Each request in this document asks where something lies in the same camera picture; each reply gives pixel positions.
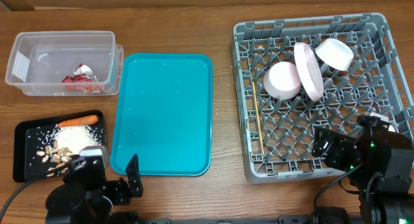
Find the orange carrot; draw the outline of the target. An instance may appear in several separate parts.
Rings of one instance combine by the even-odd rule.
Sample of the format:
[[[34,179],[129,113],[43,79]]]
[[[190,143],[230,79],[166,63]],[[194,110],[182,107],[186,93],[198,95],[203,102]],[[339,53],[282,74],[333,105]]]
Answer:
[[[99,120],[97,115],[88,115],[80,118],[74,118],[70,120],[66,120],[63,122],[60,122],[58,124],[59,128],[66,128],[66,127],[72,127],[72,126],[88,126],[93,125],[97,123]]]

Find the wooden chopstick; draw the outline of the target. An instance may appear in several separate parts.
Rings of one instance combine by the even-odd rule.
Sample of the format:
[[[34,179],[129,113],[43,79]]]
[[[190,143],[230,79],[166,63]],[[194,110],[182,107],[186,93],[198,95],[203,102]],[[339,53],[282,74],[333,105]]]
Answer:
[[[264,145],[263,145],[263,136],[261,132],[261,122],[260,122],[260,114],[259,114],[259,108],[258,108],[258,101],[257,101],[257,93],[256,93],[256,84],[253,81],[252,82],[252,91],[253,91],[253,97],[254,97],[254,107],[255,107],[255,113],[256,113],[256,122],[257,122],[257,130],[259,133],[259,145],[261,147],[261,154],[262,157],[264,156]]]

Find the pink plate with peanuts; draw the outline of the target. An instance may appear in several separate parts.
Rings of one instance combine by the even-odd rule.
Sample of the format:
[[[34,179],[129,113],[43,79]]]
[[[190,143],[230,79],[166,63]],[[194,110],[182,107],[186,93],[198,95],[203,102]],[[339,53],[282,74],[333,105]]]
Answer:
[[[312,49],[306,43],[295,43],[294,60],[308,97],[313,102],[318,101],[323,96],[323,79]]]

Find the pink bowl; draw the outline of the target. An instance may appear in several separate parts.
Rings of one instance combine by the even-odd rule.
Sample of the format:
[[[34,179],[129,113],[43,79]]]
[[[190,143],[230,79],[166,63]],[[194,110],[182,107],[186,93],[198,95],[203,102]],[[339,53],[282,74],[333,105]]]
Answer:
[[[270,96],[287,100],[299,93],[301,80],[293,63],[278,62],[266,71],[263,85]]]

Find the white bowl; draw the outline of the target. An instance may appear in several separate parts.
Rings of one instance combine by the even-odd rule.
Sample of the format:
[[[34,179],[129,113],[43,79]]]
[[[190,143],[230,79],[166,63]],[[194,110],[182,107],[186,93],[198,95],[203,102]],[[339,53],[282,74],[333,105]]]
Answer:
[[[328,38],[315,48],[316,55],[328,66],[339,70],[347,71],[354,54],[343,42]]]

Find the white cup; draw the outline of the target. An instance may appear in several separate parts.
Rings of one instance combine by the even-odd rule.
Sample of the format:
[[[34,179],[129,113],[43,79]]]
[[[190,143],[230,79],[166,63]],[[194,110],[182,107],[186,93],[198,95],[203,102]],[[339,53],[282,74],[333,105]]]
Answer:
[[[388,122],[388,123],[389,123],[389,118],[388,118],[387,116],[385,116],[385,115],[381,115],[381,114],[378,114],[378,113],[371,112],[371,113],[369,114],[369,116],[372,116],[372,117],[378,117],[380,120],[382,120],[382,121],[384,121],[384,122]],[[395,129],[394,129],[394,127],[393,127],[391,124],[390,124],[390,125],[389,125],[389,127],[388,127],[388,131],[395,132]]]

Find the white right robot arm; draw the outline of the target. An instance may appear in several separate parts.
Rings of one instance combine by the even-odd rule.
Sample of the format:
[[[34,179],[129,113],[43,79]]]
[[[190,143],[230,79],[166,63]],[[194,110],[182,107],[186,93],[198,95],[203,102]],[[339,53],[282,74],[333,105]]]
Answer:
[[[365,223],[413,222],[413,149],[406,136],[387,124],[365,126],[357,138],[318,127],[311,154],[343,172],[337,183],[346,177],[356,187]]]

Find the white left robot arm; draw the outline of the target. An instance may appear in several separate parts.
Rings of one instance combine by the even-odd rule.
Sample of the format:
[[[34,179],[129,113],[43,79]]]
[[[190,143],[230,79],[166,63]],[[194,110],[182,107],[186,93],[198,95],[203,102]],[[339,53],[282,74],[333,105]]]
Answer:
[[[140,223],[137,212],[113,212],[143,194],[138,155],[127,164],[126,180],[107,180],[103,161],[101,156],[79,156],[69,163],[64,184],[46,199],[46,224]]]

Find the grey plastic dishwasher rack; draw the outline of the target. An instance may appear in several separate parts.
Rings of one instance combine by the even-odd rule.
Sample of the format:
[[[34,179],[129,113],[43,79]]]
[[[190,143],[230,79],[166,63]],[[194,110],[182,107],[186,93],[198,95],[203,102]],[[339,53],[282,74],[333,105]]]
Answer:
[[[324,92],[319,101],[313,102],[304,89],[287,100],[265,91],[266,70],[277,62],[292,62],[295,43],[315,49],[328,38],[345,43],[354,58],[345,72],[320,62]],[[244,171],[251,183],[338,175],[311,155],[314,130],[323,127],[355,137],[361,132],[357,117],[364,113],[385,115],[396,132],[413,136],[413,99],[388,22],[380,13],[241,22],[234,26],[231,52]]]

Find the teal plastic tray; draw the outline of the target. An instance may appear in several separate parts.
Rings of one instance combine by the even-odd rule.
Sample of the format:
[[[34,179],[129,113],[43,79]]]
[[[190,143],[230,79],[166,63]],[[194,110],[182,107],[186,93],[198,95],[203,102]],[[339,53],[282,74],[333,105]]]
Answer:
[[[203,54],[135,53],[124,61],[111,167],[133,155],[141,175],[200,176],[211,165],[213,63]]]

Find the pile of rice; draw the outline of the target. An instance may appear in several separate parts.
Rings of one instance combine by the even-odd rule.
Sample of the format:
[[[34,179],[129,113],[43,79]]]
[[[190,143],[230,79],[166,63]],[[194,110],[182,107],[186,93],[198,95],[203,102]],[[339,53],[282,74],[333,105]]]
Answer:
[[[48,125],[35,127],[26,132],[26,146],[28,150],[34,150],[29,153],[29,159],[39,159],[36,155],[40,147],[52,145],[54,141],[58,142],[58,146],[68,147],[74,155],[88,146],[104,146],[106,145],[106,136],[103,128],[90,126],[72,126],[59,128],[57,125]]]

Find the peanut shells pile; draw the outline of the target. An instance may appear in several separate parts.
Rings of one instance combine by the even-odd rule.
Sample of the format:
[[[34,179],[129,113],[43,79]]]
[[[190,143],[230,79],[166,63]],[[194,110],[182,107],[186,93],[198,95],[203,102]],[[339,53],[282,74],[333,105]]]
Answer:
[[[49,163],[47,171],[54,170],[65,166],[74,155],[68,147],[60,148],[58,142],[55,140],[52,145],[40,147],[40,150],[36,152],[38,157],[41,157],[43,164]]]

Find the red snack wrapper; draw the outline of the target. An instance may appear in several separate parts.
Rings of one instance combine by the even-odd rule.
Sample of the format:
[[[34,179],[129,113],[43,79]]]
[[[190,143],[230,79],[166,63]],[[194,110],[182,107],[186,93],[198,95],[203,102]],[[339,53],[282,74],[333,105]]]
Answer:
[[[77,74],[74,76],[66,76],[62,81],[69,91],[80,91],[83,93],[103,93],[105,91],[102,85],[92,85],[97,79],[88,74]]]

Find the black tray bin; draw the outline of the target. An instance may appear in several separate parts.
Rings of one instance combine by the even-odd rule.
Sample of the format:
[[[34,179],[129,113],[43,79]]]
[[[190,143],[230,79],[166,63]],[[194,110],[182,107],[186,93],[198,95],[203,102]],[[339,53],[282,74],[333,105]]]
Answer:
[[[105,146],[107,144],[106,123],[103,113],[97,109],[19,123],[14,131],[13,180],[23,183],[55,166],[56,163],[52,161],[43,162],[42,156],[39,156],[37,152],[45,150],[46,146],[53,145],[52,135],[58,131],[57,124],[88,115],[98,116],[98,122],[89,127],[89,132],[100,145]]]

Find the clear plastic bin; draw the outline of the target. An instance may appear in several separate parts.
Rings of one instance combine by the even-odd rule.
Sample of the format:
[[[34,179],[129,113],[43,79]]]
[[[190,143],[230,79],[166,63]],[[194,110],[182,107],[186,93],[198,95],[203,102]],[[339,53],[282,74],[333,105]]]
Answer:
[[[21,32],[10,52],[5,82],[28,96],[115,95],[119,91],[124,49],[104,30]],[[69,91],[61,81],[88,65],[103,93]]]

